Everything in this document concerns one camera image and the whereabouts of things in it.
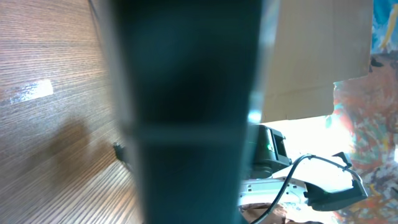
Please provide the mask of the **Galaxy smartphone cyan screen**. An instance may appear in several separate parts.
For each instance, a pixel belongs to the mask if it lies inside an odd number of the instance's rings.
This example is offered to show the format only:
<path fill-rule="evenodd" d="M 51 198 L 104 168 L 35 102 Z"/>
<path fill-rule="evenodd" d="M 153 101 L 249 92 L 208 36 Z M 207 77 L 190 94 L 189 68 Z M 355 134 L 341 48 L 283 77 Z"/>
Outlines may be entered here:
<path fill-rule="evenodd" d="M 105 1 L 119 128 L 145 223 L 241 223 L 278 1 Z"/>

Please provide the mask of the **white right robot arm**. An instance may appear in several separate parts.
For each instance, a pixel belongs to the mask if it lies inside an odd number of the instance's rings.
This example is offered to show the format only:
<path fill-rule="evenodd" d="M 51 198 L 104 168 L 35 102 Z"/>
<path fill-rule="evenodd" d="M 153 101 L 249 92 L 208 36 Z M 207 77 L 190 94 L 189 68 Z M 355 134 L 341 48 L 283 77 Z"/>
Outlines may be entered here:
<path fill-rule="evenodd" d="M 293 161 L 287 156 L 285 136 L 280 131 L 255 124 L 249 132 L 253 155 L 241 182 L 238 207 L 267 204 L 255 223 L 264 221 L 281 203 L 332 212 L 367 199 L 363 180 L 352 170 L 347 153 L 328 157 L 304 154 Z"/>

